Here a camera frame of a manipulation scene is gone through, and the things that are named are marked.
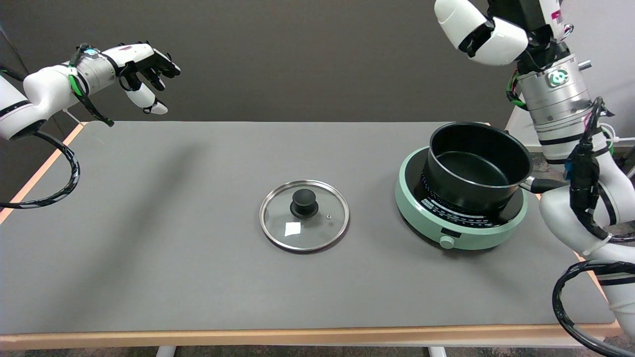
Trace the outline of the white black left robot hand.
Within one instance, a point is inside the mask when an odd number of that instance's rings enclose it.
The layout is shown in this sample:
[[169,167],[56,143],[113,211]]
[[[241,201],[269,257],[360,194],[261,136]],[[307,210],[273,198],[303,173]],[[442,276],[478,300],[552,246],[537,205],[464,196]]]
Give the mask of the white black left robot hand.
[[115,79],[132,103],[147,115],[165,115],[168,112],[167,106],[138,75],[143,75],[156,90],[164,91],[163,77],[181,75],[181,68],[169,54],[163,54],[148,42],[137,42],[121,44],[102,51],[101,55],[113,65]]

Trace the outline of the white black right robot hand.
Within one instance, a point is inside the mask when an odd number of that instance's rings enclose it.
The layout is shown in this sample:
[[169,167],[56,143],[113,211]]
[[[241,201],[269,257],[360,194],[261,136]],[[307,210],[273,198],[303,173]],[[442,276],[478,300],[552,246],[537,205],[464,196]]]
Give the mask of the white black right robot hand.
[[529,71],[550,66],[574,26],[559,0],[490,0],[481,13],[469,0],[436,0],[436,19],[453,47],[474,62],[524,62]]

